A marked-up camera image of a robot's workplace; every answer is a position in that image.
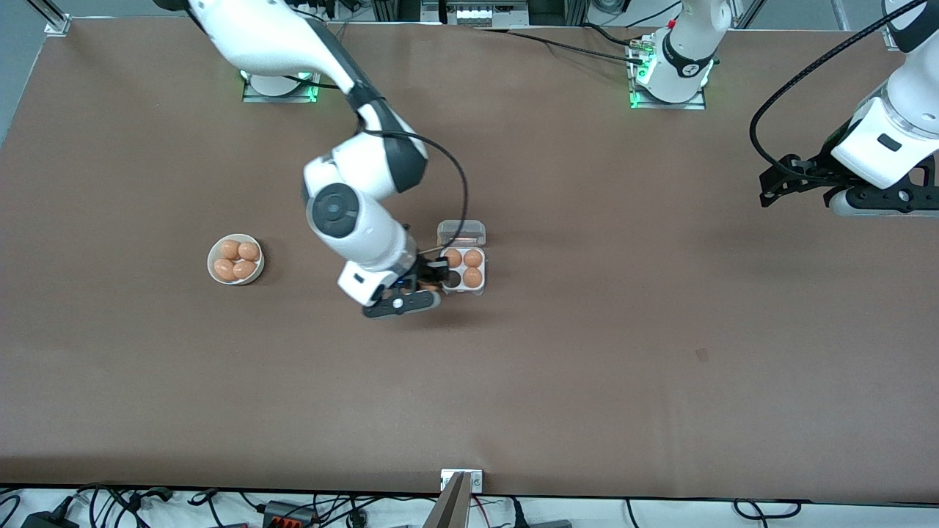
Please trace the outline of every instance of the black plug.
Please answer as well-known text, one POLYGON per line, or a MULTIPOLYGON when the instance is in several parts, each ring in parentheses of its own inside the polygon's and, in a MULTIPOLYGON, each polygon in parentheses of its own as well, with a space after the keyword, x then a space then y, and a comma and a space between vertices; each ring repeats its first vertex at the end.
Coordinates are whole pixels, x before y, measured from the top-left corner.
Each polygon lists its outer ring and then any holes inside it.
POLYGON ((143 501, 147 497, 160 497, 161 500, 168 503, 169 500, 173 498, 173 491, 164 487, 150 488, 143 493, 135 491, 131 494, 130 499, 127 500, 127 506, 124 509, 131 513, 140 511, 141 506, 143 506, 143 501))
POLYGON ((354 509, 349 513, 349 524, 352 528, 365 528, 365 512, 361 509, 354 509))
POLYGON ((512 499, 512 505, 516 508, 516 528, 530 528, 528 521, 525 520, 525 512, 522 511, 522 503, 515 497, 509 498, 512 499))
POLYGON ((23 528, 78 528, 78 524, 66 519, 73 496, 69 495, 53 511, 39 511, 29 514, 23 521, 23 528))
POLYGON ((23 521, 23 528, 78 528, 78 524, 67 520, 57 520, 51 512, 31 513, 23 521))

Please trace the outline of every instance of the power adapter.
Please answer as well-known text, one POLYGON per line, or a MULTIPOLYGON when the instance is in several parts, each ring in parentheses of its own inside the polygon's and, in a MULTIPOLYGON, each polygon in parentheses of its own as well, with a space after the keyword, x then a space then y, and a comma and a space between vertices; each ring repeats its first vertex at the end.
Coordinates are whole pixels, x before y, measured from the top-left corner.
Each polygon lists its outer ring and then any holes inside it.
POLYGON ((78 524, 68 519, 58 519, 50 511, 31 513, 23 521, 23 528, 78 528, 78 524))
POLYGON ((319 522, 316 509, 280 501, 270 501, 264 506, 264 526, 275 528, 302 528, 319 522))
POLYGON ((29 514, 23 521, 23 528, 78 528, 78 524, 66 519, 69 506, 74 499, 74 495, 69 495, 53 511, 38 511, 29 514))

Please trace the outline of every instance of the bowl of eggs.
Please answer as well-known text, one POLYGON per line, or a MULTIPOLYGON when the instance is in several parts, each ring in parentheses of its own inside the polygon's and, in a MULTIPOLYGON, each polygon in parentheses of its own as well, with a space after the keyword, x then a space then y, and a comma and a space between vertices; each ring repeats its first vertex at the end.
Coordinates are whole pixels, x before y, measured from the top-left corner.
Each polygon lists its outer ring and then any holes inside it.
POLYGON ((254 237, 237 233, 215 242, 208 251, 207 265, 208 274, 217 282, 243 286, 264 270, 264 254, 254 237))

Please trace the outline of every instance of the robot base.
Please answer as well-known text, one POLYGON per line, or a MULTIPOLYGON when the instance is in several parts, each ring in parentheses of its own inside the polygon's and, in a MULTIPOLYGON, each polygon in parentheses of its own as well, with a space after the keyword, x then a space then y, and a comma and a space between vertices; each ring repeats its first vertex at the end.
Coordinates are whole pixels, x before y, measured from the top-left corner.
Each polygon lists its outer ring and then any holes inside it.
MULTIPOLYGON (((264 77, 242 71, 244 89, 242 102, 316 102, 319 86, 301 85, 285 77, 264 77)), ((319 73, 298 73, 297 77, 313 83, 320 82, 319 73)))
POLYGON ((643 35, 640 39, 634 40, 634 44, 626 46, 626 56, 628 58, 637 58, 644 64, 626 64, 626 75, 629 77, 629 106, 630 108, 658 108, 670 110, 704 110, 706 102, 704 99, 704 88, 698 90, 698 93, 685 102, 664 102, 656 99, 649 90, 638 82, 639 79, 649 74, 649 64, 654 60, 654 35, 643 35))

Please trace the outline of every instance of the white bowl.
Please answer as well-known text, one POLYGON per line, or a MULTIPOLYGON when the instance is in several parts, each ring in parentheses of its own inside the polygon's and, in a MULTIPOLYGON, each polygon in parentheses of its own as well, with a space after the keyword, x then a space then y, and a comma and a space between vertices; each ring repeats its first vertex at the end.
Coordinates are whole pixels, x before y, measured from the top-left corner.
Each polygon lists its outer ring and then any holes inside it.
MULTIPOLYGON (((235 262, 240 262, 241 260, 244 260, 244 258, 236 259, 235 262)), ((254 237, 251 237, 249 235, 243 235, 241 233, 228 235, 227 237, 220 238, 219 241, 215 242, 215 245, 212 246, 212 249, 208 250, 208 260, 206 261, 206 266, 208 267, 208 274, 211 275, 212 278, 215 279, 216 282, 220 282, 228 286, 243 286, 243 285, 251 283, 254 279, 260 276, 261 271, 264 270, 264 250, 261 249, 261 244, 257 243, 254 237), (254 269, 254 273, 248 275, 247 278, 238 279, 238 280, 234 280, 231 282, 224 281, 222 280, 221 277, 215 274, 215 266, 214 266, 215 261, 218 260, 219 258, 224 258, 224 256, 222 255, 222 242, 224 241, 236 241, 239 243, 253 242, 255 245, 257 245, 257 250, 258 250, 259 255, 258 255, 257 260, 254 262, 255 264, 257 264, 257 268, 254 269)))

